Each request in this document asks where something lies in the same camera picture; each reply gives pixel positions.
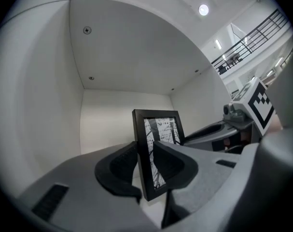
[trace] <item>black slot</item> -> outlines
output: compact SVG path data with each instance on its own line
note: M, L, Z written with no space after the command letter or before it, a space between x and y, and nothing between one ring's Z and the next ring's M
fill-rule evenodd
M43 220L48 221L56 211L56 208L64 198L68 189L69 187L66 186L58 184L53 185L31 211Z
M216 163L222 166L226 166L228 168L234 168L236 165L236 162L232 162L228 160L218 160Z

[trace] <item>white enclosure wall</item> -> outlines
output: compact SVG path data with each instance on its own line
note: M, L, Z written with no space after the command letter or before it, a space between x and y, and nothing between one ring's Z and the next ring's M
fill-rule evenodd
M222 120L223 106L231 97L213 67L206 69L171 95L174 110L179 111L185 136Z
M173 110L169 96L85 89L81 110L81 152L135 140L132 110Z
M29 9L0 28L0 180L18 196L81 153L83 98L69 1Z

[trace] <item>screw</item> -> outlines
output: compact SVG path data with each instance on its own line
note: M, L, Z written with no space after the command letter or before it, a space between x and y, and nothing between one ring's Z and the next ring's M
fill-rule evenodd
M89 26L86 26L83 28L83 33L90 34L92 32L92 29Z

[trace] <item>railing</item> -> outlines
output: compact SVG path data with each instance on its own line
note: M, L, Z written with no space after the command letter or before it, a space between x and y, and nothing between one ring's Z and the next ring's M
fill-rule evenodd
M292 57L293 55L293 47L292 47L292 50L290 51L290 53L288 54L288 56L285 58L285 60L282 62L282 64L280 65L280 67L283 69L286 67L287 63L289 62L290 60L290 57Z
M244 58L248 57L260 46L271 39L288 22L288 19L277 9L267 19L260 23L254 30L238 41L229 50L212 62L219 73L236 66Z

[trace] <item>picture frame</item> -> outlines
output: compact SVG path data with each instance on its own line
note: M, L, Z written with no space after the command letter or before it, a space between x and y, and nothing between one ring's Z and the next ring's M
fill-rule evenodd
M185 136L178 111L135 109L132 118L143 195L150 201L167 191L153 163L153 141L181 144Z

